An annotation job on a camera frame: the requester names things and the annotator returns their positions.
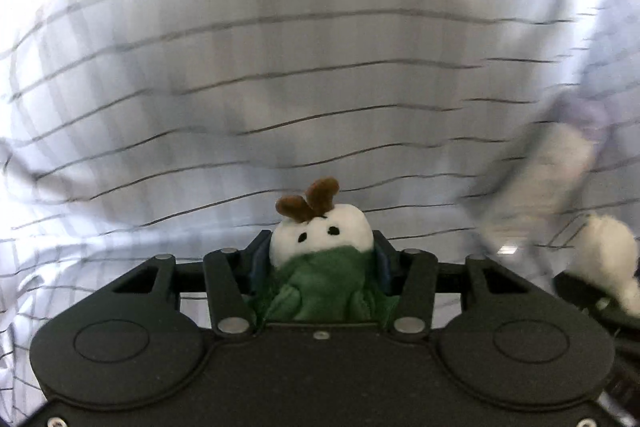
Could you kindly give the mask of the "blue checked cloth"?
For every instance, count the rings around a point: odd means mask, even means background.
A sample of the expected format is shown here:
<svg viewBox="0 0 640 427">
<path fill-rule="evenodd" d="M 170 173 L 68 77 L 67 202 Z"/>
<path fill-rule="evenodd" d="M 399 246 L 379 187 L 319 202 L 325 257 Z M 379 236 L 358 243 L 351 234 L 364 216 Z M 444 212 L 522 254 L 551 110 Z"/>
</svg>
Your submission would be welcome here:
<svg viewBox="0 0 640 427">
<path fill-rule="evenodd" d="M 41 407 L 43 324 L 139 261 L 198 259 L 334 176 L 400 247 L 456 261 L 467 202 L 561 94 L 605 104 L 587 211 L 639 224 L 639 0 L 1 0 L 1 416 Z"/>
</svg>

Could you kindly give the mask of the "green white plush toy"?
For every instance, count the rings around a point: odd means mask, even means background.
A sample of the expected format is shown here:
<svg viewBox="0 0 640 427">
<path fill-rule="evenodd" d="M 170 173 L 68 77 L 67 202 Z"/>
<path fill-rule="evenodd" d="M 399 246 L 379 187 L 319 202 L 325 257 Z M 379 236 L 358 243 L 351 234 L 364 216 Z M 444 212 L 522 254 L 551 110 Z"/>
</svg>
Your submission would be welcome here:
<svg viewBox="0 0 640 427">
<path fill-rule="evenodd" d="M 398 298 L 375 273 L 371 225 L 358 207 L 334 202 L 339 191 L 328 176 L 278 199 L 270 273 L 253 300 L 262 321 L 384 325 L 395 311 Z"/>
</svg>

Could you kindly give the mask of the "white bunny plush toy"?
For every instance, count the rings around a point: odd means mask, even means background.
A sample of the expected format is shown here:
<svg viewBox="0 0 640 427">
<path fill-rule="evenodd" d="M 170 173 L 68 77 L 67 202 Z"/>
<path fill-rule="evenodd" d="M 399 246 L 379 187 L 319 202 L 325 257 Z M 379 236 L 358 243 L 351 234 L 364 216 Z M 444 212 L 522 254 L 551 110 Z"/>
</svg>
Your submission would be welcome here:
<svg viewBox="0 0 640 427">
<path fill-rule="evenodd" d="M 568 273 L 600 289 L 625 313 L 639 317 L 639 251 L 623 221 L 590 213 L 578 232 Z"/>
</svg>

